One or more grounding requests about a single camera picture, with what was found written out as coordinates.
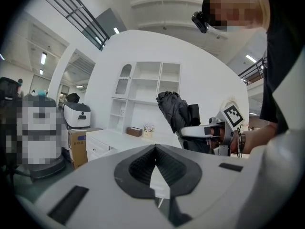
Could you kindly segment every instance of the gray floor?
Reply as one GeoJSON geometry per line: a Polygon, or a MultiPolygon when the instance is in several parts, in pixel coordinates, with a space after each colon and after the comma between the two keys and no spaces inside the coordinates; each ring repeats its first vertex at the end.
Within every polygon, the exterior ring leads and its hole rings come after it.
{"type": "MultiPolygon", "coordinates": [[[[65,163],[66,167],[59,173],[48,178],[35,180],[34,182],[29,177],[14,175],[15,193],[34,203],[49,186],[74,170],[70,162],[65,160],[65,163]]],[[[19,166],[18,170],[28,173],[24,166],[19,166]]]]}

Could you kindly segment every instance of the person's hand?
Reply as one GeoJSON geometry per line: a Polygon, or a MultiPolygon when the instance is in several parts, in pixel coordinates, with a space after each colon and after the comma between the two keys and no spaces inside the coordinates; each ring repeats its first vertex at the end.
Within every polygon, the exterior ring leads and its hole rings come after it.
{"type": "MultiPolygon", "coordinates": [[[[220,133],[220,141],[216,142],[216,141],[211,141],[211,148],[215,149],[217,147],[219,147],[219,143],[222,143],[224,140],[224,128],[220,128],[219,130],[220,133]]],[[[214,128],[211,127],[211,134],[214,135],[214,128]]]]}
{"type": "Polygon", "coordinates": [[[233,135],[232,142],[230,144],[230,148],[231,148],[231,154],[237,152],[237,131],[234,131],[234,135],[233,135]]]}
{"type": "MultiPolygon", "coordinates": [[[[220,143],[223,142],[224,140],[224,128],[220,128],[220,143]]],[[[214,135],[214,129],[211,128],[211,133],[212,135],[214,135]]],[[[219,146],[219,143],[218,142],[215,142],[215,141],[211,141],[211,147],[213,149],[217,148],[219,146]]],[[[234,136],[233,136],[233,139],[232,139],[232,143],[230,144],[230,147],[231,147],[231,153],[235,153],[237,152],[237,132],[235,131],[234,132],[234,136]]]]}

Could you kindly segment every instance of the black shirt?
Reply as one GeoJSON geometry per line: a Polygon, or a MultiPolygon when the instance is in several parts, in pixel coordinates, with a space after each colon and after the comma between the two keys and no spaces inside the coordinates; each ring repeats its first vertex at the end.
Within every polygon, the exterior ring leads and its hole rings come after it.
{"type": "Polygon", "coordinates": [[[278,123],[277,134],[280,134],[285,132],[288,126],[272,93],[288,75],[303,44],[301,36],[289,19],[270,0],[269,3],[271,18],[267,31],[267,64],[263,70],[264,96],[260,118],[278,123]]]}

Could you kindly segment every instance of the black railing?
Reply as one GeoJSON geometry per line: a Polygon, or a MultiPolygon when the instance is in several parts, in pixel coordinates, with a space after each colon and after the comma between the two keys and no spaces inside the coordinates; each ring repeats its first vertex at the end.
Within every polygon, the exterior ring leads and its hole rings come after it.
{"type": "Polygon", "coordinates": [[[262,59],[260,59],[238,76],[246,83],[246,85],[250,85],[264,77],[263,68],[262,59]]]}
{"type": "Polygon", "coordinates": [[[46,0],[99,50],[105,46],[109,36],[81,0],[46,0]]]}

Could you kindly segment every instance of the black head-mounted camera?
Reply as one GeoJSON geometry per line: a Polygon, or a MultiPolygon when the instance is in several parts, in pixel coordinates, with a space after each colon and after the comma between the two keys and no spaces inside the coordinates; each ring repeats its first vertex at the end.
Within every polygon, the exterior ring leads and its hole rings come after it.
{"type": "Polygon", "coordinates": [[[216,21],[215,15],[210,14],[210,0],[203,0],[202,11],[195,12],[192,16],[192,21],[202,33],[206,33],[209,26],[218,30],[226,30],[226,22],[216,21]]]}
{"type": "Polygon", "coordinates": [[[202,33],[206,33],[208,31],[209,24],[205,22],[201,11],[193,14],[192,21],[202,33]]]}

